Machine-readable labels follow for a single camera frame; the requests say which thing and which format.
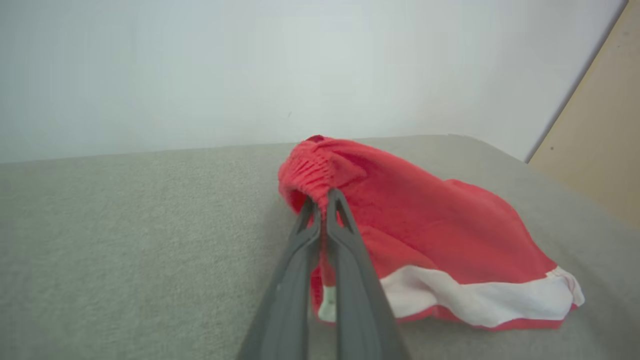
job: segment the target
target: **red cloth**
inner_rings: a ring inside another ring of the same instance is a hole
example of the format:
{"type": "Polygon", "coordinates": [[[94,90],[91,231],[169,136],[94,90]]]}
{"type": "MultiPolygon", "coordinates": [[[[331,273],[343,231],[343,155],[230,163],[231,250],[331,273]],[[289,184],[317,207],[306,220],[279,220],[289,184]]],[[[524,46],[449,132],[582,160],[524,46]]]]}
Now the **red cloth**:
{"type": "MultiPolygon", "coordinates": [[[[532,241],[497,195],[443,181],[387,152],[314,136],[280,167],[280,193],[300,212],[347,198],[397,318],[433,315],[489,329],[558,327],[584,297],[575,278],[532,241]]],[[[324,254],[312,274],[314,311],[334,321],[335,274],[324,254]]]]}

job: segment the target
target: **white backdrop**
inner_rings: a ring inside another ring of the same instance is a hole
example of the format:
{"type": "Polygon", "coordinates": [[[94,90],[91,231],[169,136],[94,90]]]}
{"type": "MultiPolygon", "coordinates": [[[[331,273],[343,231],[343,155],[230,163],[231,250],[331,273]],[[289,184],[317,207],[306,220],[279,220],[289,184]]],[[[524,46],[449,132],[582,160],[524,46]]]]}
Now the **white backdrop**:
{"type": "Polygon", "coordinates": [[[0,0],[0,162],[318,133],[524,159],[621,3],[0,0]]]}

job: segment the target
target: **gray tablecloth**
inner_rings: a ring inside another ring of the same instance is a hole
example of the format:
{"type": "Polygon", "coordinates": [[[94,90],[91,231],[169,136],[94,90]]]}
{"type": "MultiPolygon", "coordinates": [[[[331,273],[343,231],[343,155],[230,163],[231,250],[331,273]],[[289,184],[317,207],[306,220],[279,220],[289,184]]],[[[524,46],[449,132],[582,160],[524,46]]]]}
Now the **gray tablecloth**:
{"type": "MultiPolygon", "coordinates": [[[[505,198],[586,296],[559,330],[404,324],[414,359],[640,356],[638,232],[471,138],[362,142],[505,198]]],[[[0,357],[232,359],[294,222],[276,178],[292,147],[0,165],[0,357]]],[[[335,359],[333,328],[311,338],[335,359]]]]}

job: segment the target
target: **red and white fabric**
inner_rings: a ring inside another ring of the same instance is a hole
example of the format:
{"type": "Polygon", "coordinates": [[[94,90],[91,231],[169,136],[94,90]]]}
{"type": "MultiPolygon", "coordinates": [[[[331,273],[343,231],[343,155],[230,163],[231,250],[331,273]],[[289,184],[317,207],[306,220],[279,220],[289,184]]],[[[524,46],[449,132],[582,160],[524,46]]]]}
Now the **red and white fabric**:
{"type": "MultiPolygon", "coordinates": [[[[323,136],[297,145],[278,178],[296,212],[308,195],[326,213],[328,190],[344,193],[400,320],[431,315],[493,330],[557,328],[584,303],[574,276],[487,190],[323,136]]],[[[322,253],[311,292],[316,315],[335,321],[335,273],[322,253]]]]}

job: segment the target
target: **ribbed red fabric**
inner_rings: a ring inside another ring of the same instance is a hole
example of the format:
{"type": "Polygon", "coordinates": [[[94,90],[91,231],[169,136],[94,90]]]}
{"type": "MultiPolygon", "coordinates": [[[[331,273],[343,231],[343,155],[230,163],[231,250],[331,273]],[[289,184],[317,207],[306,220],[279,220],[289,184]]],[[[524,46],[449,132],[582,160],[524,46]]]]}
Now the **ribbed red fabric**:
{"type": "MultiPolygon", "coordinates": [[[[313,136],[294,148],[278,178],[282,197],[297,213],[307,195],[326,211],[328,190],[339,188],[380,279],[413,265],[441,270],[458,284],[518,284],[542,279],[557,267],[500,197],[458,180],[443,181],[360,143],[313,136]]],[[[321,255],[311,281],[316,313],[323,286],[334,284],[335,274],[321,255]]],[[[442,313],[442,318],[456,318],[434,309],[420,317],[442,313]]]]}

